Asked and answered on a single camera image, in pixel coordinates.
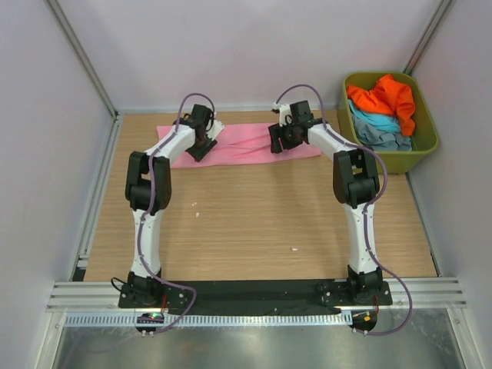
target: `black cable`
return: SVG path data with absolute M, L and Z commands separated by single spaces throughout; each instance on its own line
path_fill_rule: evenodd
M 119 293 L 121 293 L 121 289 L 118 288 L 118 287 L 116 287 L 115 281 L 118 281 L 121 284 L 125 284 L 125 282 L 122 281 L 120 278 L 116 278 L 116 277 L 111 278 L 111 285 L 115 288 L 116 291 L 118 291 Z
M 115 284 L 115 281 L 120 282 L 121 284 L 127 284 L 125 281 L 121 280 L 120 278 L 113 277 L 111 278 L 111 285 L 115 288 L 116 291 L 121 293 L 121 289 L 118 288 L 118 286 Z M 144 299 L 141 298 L 142 292 L 137 290 L 136 288 L 133 288 L 132 286 L 129 285 L 130 291 L 133 293 L 135 300 L 138 300 L 141 304 L 145 306 L 151 306 L 153 307 L 155 304 L 157 304 L 157 301 L 153 301 L 151 303 L 146 302 Z
M 207 129 L 207 127 L 205 126 L 205 132 L 209 132 L 212 129 L 212 127 L 214 126 L 214 123 L 215 123 L 215 112 L 214 111 L 211 113 L 210 120 L 211 120 L 210 128 Z

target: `metal surface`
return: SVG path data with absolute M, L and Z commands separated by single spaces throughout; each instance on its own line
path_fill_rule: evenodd
M 101 166 L 99 167 L 97 181 L 95 182 L 94 190 L 92 191 L 91 202 L 85 217 L 84 227 L 82 228 L 78 246 L 78 260 L 75 261 L 72 275 L 74 274 L 75 268 L 87 267 L 88 256 L 91 251 L 92 240 L 94 239 L 95 229 L 98 224 L 99 212 L 104 199 L 106 184 L 108 183 L 111 163 L 113 161 L 113 157 L 115 156 L 116 145 L 121 131 L 123 118 L 124 115 L 118 116 L 118 118 L 113 122 L 108 135 L 105 151 L 101 160 Z
M 218 111 L 218 114 L 222 113 L 223 111 L 271 111 L 271 105 L 273 103 L 273 100 L 269 104 L 265 105 L 221 105 L 217 104 L 215 105 L 216 110 Z M 320 104 L 318 101 L 313 101 L 313 103 L 310 103 L 310 106 L 312 109 L 319 110 Z M 331 109 L 336 109 L 338 107 L 338 104 L 335 104 L 333 102 L 329 101 L 323 101 L 323 106 L 325 110 L 331 110 Z M 185 108 L 191 109 L 193 108 L 193 104 L 185 104 Z M 120 109 L 118 112 L 120 114 L 167 114 L 167 113 L 175 113 L 177 112 L 176 107 L 170 107 L 170 108 L 142 108 L 142 109 Z
M 138 323 L 140 314 L 135 312 L 116 313 L 70 313 L 65 322 L 66 327 L 147 327 Z M 164 322 L 155 327 L 169 325 L 177 315 L 165 315 Z M 350 311 L 337 315 L 311 315 L 304 317 L 284 317 L 280 315 L 263 317 L 219 317 L 203 315 L 184 316 L 176 327 L 293 327 L 312 325 L 351 325 Z
M 50 314 L 45 339 L 38 355 L 36 369 L 49 369 L 55 362 L 55 354 L 60 343 L 65 323 L 65 313 Z
M 380 312 L 377 329 L 395 327 L 404 315 Z M 90 354 L 87 348 L 108 351 Z M 442 309 L 415 311 L 404 331 L 388 337 L 364 337 L 338 326 L 185 328 L 155 337 L 140 337 L 134 328 L 66 328 L 53 368 L 64 367 L 461 369 L 465 365 Z
M 478 350 L 475 336 L 470 329 L 470 310 L 447 309 L 447 312 L 466 367 L 473 369 L 485 367 L 484 360 Z
M 417 47 L 415 48 L 414 52 L 412 53 L 410 60 L 408 61 L 407 65 L 405 66 L 403 73 L 406 73 L 408 75 L 413 74 L 415 68 L 417 67 L 418 62 L 424 56 L 424 53 L 426 52 L 427 48 L 429 47 L 429 44 L 431 43 L 432 39 L 436 35 L 437 30 L 442 25 L 444 19 L 446 18 L 447 14 L 451 10 L 455 1 L 456 0 L 441 0 L 439 5 L 437 6 L 436 11 L 432 15 L 432 18 L 430 19 L 429 24 L 425 28 L 424 34 L 422 35 L 421 39 L 419 40 Z
M 406 309 L 407 295 L 400 283 L 394 279 L 385 281 L 390 285 L 394 304 L 381 306 L 381 309 Z M 412 294 L 415 309 L 467 306 L 456 278 L 404 278 L 404 281 Z M 117 309 L 118 299 L 119 292 L 110 283 L 61 282 L 55 284 L 46 311 L 114 311 Z M 343 307 L 345 310 L 363 308 Z
M 55 18 L 56 22 L 60 26 L 61 31 L 65 35 L 68 43 L 70 44 L 75 55 L 77 56 L 77 59 L 81 62 L 81 66 L 87 73 L 87 76 L 89 77 L 92 84 L 94 85 L 95 90 L 97 91 L 97 93 L 101 97 L 101 100 L 103 101 L 106 108 L 108 109 L 109 114 L 111 114 L 113 118 L 116 118 L 116 116 L 118 115 L 118 113 L 116 112 L 116 108 L 111 102 L 111 99 L 109 98 L 108 93 L 105 90 L 105 87 L 102 85 L 101 80 L 99 79 L 97 73 L 95 72 L 91 61 L 89 60 L 87 54 L 85 53 L 84 48 L 82 47 L 80 41 L 78 40 L 77 35 L 75 34 L 73 28 L 70 26 L 70 23 L 68 22 L 68 19 L 65 16 L 63 9 L 60 7 L 58 0 L 45 0 L 45 3 L 48 6 L 48 8 L 51 10 L 53 17 Z

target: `orange cloth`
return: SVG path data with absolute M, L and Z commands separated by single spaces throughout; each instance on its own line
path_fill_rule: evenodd
M 347 96 L 357 108 L 367 113 L 398 117 L 403 136 L 411 136 L 414 133 L 415 122 L 411 116 L 415 113 L 415 104 L 412 90 L 409 85 L 396 82 L 392 75 L 381 77 L 370 91 L 350 85 L 347 88 Z

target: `metal floor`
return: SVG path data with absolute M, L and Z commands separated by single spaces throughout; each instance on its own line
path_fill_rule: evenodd
M 396 327 L 406 311 L 378 315 L 377 330 Z M 347 326 L 182 328 L 139 337 L 133 327 L 65 327 L 53 368 L 309 369 L 465 368 L 446 309 L 420 309 L 386 337 L 353 334 Z M 113 347 L 103 354 L 87 350 Z

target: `blue cloth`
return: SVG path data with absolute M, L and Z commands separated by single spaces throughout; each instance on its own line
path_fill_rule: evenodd
M 354 120 L 355 134 L 361 144 L 369 145 L 378 151 L 412 151 L 410 137 L 404 137 L 401 133 L 379 130 L 355 114 L 352 115 L 352 119 Z
M 357 109 L 350 99 L 348 100 L 348 104 L 351 106 L 351 111 L 353 115 L 373 125 L 378 130 L 390 133 L 401 132 L 401 127 L 398 124 L 397 118 L 384 114 L 366 113 L 365 111 Z

